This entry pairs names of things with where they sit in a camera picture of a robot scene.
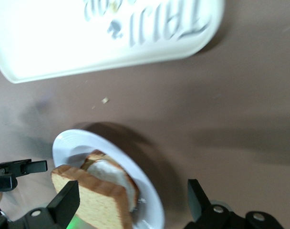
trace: bread crust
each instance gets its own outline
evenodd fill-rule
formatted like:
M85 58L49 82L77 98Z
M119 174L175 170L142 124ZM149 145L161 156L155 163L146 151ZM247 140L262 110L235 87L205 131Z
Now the bread crust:
M77 180L79 187L86 188L92 192L95 192L105 197L113 198L116 203L117 211L120 215L119 218L122 224L121 228L132 229L132 217L128 208L128 198L126 190L123 186L116 185L108 181L100 180L92 176L91 174L87 173L83 169L75 168L69 165L61 165L52 171L52 180L54 185L57 182L57 178L60 177L66 178L68 180ZM96 209L95 206L93 206L93 214L95 214L95 212L98 210L99 209ZM76 214L81 219L84 220L84 216L80 214L78 210ZM89 221L86 222L94 227L97 227L97 225L95 225L95 223L93 222Z
M116 161L114 161L113 158L111 158L110 156L108 156L107 154L105 154L104 152L96 149L93 152L91 152L85 159L84 163L81 166L81 169L87 171L88 168L95 163L98 160L108 160L108 162L112 165L114 165L115 167L117 167L118 169L121 169L125 172L125 177L127 179L127 181L129 182L129 184L135 189L135 196L134 196L134 206L136 207L137 203L138 203L138 199L139 199L139 195L140 195L140 190L137 187L136 183L132 180L132 178L127 174L127 172L118 164L116 163Z

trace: white plate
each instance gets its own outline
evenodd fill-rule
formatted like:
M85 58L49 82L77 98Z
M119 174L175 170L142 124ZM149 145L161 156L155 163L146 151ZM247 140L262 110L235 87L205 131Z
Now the white plate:
M63 164L80 167L86 156L94 149L111 156L134 180L140 189L140 200L137 214L134 215L134 229L164 228L164 210L161 200L141 168L121 149L105 138L84 130L67 130L59 134L53 143L55 166ZM92 228L83 221L76 224L78 228Z

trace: white bread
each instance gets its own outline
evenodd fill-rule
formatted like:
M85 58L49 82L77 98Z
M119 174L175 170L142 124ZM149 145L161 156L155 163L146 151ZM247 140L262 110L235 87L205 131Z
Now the white bread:
M129 210L131 212L134 210L140 193L139 189L125 170L111 157L99 150L94 150L85 159L85 163L81 166L81 169L84 169L100 180L123 186L127 192Z
M52 171L57 193L70 180L78 180L80 205L76 214L97 229L132 229L126 190L102 181L82 169L62 165Z

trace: bread crumb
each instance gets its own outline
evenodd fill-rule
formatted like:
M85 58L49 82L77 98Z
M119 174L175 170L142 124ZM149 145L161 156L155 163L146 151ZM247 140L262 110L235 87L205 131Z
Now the bread crumb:
M106 98L104 98L103 100L102 100L102 103L103 104L105 104L105 103L107 103L107 102L109 102L109 99L106 97Z
M138 202L139 202L139 203L146 203L146 200L145 200L144 198L139 198L139 199L138 199Z

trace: green light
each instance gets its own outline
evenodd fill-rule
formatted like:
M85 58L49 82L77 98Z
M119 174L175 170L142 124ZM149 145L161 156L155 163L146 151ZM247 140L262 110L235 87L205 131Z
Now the green light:
M77 229L78 225L80 225L81 222L82 220L78 218L76 215L74 215L69 225L67 226L67 229Z

